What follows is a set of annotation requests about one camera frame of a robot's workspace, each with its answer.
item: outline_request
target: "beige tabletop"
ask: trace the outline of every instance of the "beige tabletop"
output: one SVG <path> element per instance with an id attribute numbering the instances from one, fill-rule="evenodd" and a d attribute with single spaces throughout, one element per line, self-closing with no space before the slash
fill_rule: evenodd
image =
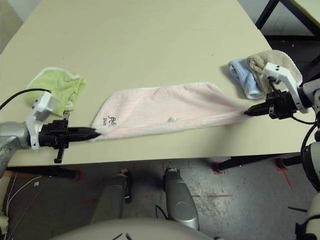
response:
<path id="1" fill-rule="evenodd" d="M 320 1 L 319 0 L 292 0 L 320 28 Z"/>
<path id="2" fill-rule="evenodd" d="M 1 55 L 1 102 L 45 67 L 87 80 L 69 126 L 86 127 L 114 92 L 212 82 L 249 107 L 228 75 L 231 60 L 271 49 L 236 0 L 42 0 Z M 1 122 L 23 122 L 23 97 Z M 299 116 L 312 120 L 314 113 Z M 47 122 L 57 117 L 50 117 Z M 97 142 L 74 142 L 63 164 L 298 152 L 309 126 L 253 117 L 220 127 Z M 57 150 L 18 151 L 10 166 L 52 165 Z"/>

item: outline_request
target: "towel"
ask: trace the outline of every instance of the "towel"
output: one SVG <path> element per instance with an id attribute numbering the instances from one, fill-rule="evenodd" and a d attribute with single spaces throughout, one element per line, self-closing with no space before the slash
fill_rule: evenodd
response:
<path id="1" fill-rule="evenodd" d="M 248 99 L 259 99 L 264 96 L 253 74 L 249 70 L 245 58 L 230 61 L 228 67 L 229 73 L 243 88 Z"/>
<path id="2" fill-rule="evenodd" d="M 63 116 L 64 111 L 73 111 L 75 102 L 83 92 L 86 81 L 79 75 L 58 68 L 43 69 L 27 86 L 27 89 L 43 88 L 51 90 L 52 96 L 58 100 L 54 113 Z M 41 92 L 32 91 L 26 94 L 26 101 L 32 106 L 41 96 Z"/>
<path id="3" fill-rule="evenodd" d="M 233 124 L 245 110 L 209 82 L 122 90 L 97 113 L 93 141 Z"/>
<path id="4" fill-rule="evenodd" d="M 294 61 L 292 61 L 292 59 L 283 51 L 269 50 L 259 52 L 249 56 L 246 59 L 246 63 L 265 95 L 272 91 L 269 82 L 262 78 L 262 71 L 267 63 L 273 63 L 288 69 L 294 77 L 296 85 L 299 86 L 302 83 L 302 75 L 300 71 Z M 287 87 L 283 82 L 280 82 L 277 88 L 282 91 L 287 90 Z"/>

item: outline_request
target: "pink towel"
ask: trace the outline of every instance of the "pink towel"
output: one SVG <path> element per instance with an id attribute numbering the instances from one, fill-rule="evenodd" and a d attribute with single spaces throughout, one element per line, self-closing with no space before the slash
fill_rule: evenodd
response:
<path id="1" fill-rule="evenodd" d="M 233 124 L 248 117 L 245 110 L 210 82 L 122 90 L 95 117 L 101 135 L 94 140 Z"/>

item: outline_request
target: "white bracket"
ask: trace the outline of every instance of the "white bracket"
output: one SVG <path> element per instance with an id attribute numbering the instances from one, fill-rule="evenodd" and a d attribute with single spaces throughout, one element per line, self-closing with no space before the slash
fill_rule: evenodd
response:
<path id="1" fill-rule="evenodd" d="M 278 82 L 282 81 L 288 88 L 296 108 L 303 114 L 308 112 L 299 97 L 295 78 L 287 68 L 268 62 L 262 71 L 262 76 L 265 81 L 269 81 L 269 77 L 276 79 Z"/>
<path id="2" fill-rule="evenodd" d="M 43 95 L 35 101 L 32 111 L 26 118 L 26 127 L 30 134 L 30 145 L 33 150 L 39 150 L 39 132 L 44 121 L 53 112 L 57 99 L 52 97 L 50 92 L 45 91 Z"/>

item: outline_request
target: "blue towel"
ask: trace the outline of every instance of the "blue towel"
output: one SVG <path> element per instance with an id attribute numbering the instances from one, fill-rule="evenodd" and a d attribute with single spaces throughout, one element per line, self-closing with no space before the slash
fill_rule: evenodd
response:
<path id="1" fill-rule="evenodd" d="M 247 67 L 245 58 L 229 62 L 228 69 L 234 80 L 243 88 L 248 99 L 259 99 L 264 97 L 255 77 Z"/>

